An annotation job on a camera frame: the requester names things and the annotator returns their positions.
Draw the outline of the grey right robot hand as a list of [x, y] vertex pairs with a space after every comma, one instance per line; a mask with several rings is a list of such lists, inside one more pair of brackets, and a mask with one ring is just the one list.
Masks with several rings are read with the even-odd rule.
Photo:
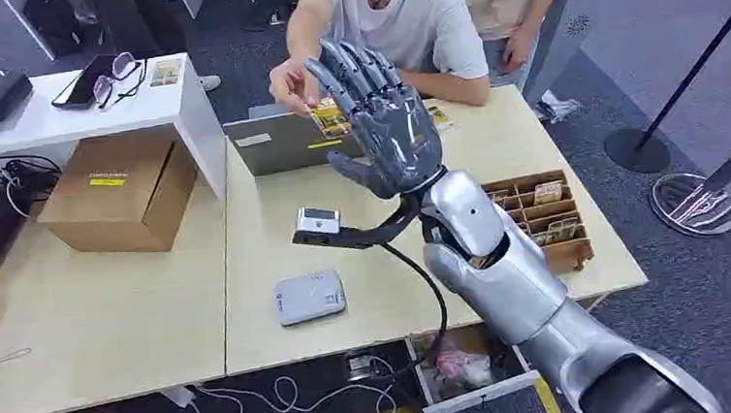
[[441, 173], [442, 142], [415, 88], [394, 63], [372, 48], [322, 39], [317, 59], [304, 62], [350, 124], [365, 163], [329, 151], [342, 176], [386, 200], [413, 192]]

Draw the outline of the standing person's hand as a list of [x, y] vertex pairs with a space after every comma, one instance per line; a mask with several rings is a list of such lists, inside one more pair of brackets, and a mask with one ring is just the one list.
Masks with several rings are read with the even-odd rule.
[[537, 24], [522, 23], [510, 33], [501, 55], [500, 69], [503, 73], [515, 72], [524, 65], [537, 37], [538, 29]]

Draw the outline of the seated person's right hand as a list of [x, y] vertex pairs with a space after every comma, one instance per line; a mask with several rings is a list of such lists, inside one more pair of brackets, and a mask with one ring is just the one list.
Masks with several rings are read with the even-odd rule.
[[305, 58], [287, 58], [269, 73], [269, 92], [277, 104], [286, 106], [299, 116], [310, 116], [318, 106], [318, 79], [305, 67]]

